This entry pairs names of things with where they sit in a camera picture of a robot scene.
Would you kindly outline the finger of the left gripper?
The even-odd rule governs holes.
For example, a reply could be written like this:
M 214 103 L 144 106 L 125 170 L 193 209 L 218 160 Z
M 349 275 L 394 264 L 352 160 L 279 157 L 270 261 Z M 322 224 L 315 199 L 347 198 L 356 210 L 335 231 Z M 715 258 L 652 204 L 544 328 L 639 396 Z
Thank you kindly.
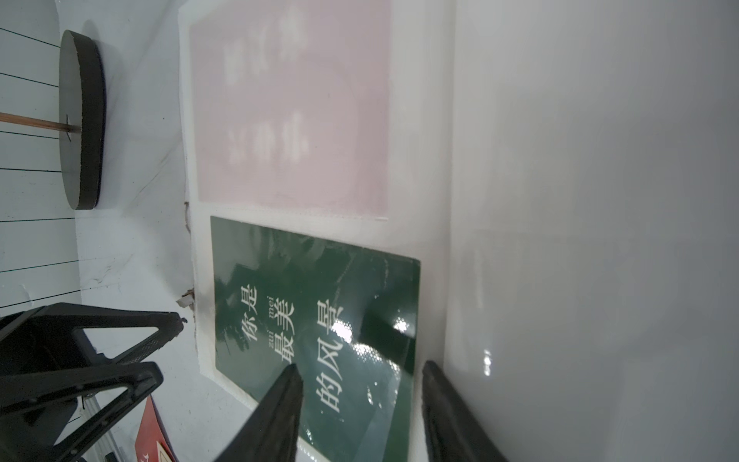
M 153 362 L 1 377 L 1 459 L 77 461 L 164 382 Z M 117 396 L 67 430 L 83 398 Z
M 175 312 L 127 311 L 60 302 L 1 318 L 1 373 L 25 375 L 144 361 L 176 338 L 186 320 Z M 99 352 L 95 340 L 137 333 L 118 353 Z

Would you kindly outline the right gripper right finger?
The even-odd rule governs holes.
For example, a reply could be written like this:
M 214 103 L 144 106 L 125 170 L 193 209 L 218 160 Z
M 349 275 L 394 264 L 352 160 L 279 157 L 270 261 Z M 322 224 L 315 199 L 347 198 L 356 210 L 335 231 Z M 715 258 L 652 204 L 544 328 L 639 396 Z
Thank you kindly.
M 421 413 L 430 461 L 507 461 L 431 360 L 423 366 Z

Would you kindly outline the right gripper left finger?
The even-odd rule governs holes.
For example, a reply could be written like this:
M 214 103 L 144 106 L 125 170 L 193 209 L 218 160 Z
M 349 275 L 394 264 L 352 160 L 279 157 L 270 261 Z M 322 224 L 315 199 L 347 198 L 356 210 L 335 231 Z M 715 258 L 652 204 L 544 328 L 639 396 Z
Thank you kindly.
M 303 380 L 287 366 L 217 462 L 296 460 Z

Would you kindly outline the green card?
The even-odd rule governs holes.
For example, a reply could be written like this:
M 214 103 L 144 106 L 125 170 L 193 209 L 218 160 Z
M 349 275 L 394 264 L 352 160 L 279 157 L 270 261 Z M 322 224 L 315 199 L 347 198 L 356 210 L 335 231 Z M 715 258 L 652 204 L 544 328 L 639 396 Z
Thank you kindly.
M 223 218 L 211 237 L 216 369 L 261 400 L 296 365 L 313 450 L 406 460 L 420 262 Z

